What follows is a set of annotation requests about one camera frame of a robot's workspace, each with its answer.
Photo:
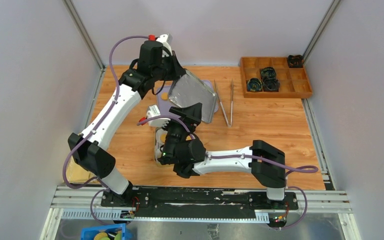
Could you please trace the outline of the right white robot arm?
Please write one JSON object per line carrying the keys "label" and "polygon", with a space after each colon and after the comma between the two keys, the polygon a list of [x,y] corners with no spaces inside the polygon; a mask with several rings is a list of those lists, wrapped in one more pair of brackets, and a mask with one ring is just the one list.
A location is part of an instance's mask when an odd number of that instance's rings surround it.
{"label": "right white robot arm", "polygon": [[181,178],[209,173],[249,173],[264,187],[266,204],[278,209],[286,201],[285,153],[262,140],[233,150],[208,151],[195,135],[202,120],[202,103],[172,106],[163,114],[156,104],[148,107],[147,123],[165,133],[155,148],[155,160],[172,165]]}

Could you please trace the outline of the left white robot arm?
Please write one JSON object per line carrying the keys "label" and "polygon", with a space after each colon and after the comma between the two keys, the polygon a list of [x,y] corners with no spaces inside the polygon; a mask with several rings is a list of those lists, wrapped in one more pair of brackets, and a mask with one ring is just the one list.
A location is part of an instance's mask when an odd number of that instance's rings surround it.
{"label": "left white robot arm", "polygon": [[114,193],[114,200],[120,206],[129,206],[133,201],[132,183],[116,168],[115,158],[107,152],[111,140],[130,111],[147,95],[155,92],[157,81],[176,81],[186,70],[180,65],[172,50],[170,34],[142,36],[139,57],[118,77],[114,66],[110,70],[115,80],[115,90],[98,114],[81,133],[72,133],[68,138],[70,152],[64,164],[62,176],[72,189],[84,187],[73,185],[67,179],[70,160],[84,170],[94,174],[104,187]]}

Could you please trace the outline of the silver tin lid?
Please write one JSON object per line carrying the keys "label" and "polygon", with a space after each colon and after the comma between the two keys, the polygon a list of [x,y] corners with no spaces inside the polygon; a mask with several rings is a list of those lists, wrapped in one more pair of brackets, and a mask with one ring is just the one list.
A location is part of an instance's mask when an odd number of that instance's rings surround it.
{"label": "silver tin lid", "polygon": [[168,99],[177,107],[186,108],[201,103],[201,121],[210,124],[217,105],[217,94],[210,85],[189,70],[174,81],[168,92]]}

